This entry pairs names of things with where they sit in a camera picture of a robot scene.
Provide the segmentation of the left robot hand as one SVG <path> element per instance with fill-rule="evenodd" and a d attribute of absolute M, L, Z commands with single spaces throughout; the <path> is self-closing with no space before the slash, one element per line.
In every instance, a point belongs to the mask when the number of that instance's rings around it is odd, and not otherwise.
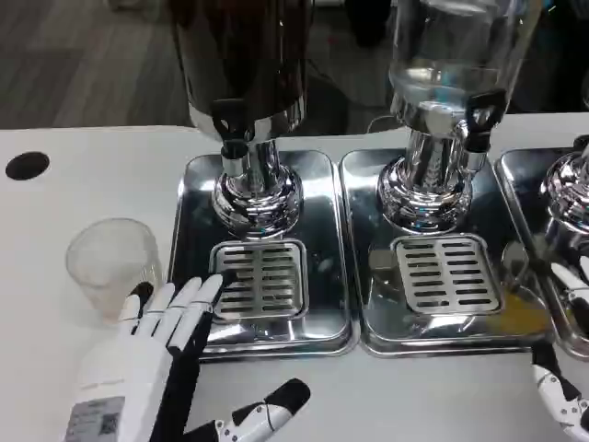
<path fill-rule="evenodd" d="M 266 441 L 311 397 L 291 378 L 259 401 L 185 429 L 212 328 L 214 307 L 233 271 L 164 285 L 148 308 L 129 295 L 115 335 L 83 357 L 65 441 Z"/>

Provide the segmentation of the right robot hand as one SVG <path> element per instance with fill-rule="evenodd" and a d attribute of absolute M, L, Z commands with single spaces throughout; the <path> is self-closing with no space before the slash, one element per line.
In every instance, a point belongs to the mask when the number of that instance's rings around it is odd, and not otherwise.
<path fill-rule="evenodd" d="M 551 271 L 567 288 L 572 309 L 588 324 L 588 284 L 563 265 L 553 262 Z M 532 346 L 532 367 L 539 395 L 551 417 L 573 441 L 588 440 L 588 399 L 560 370 L 553 345 L 540 341 Z"/>

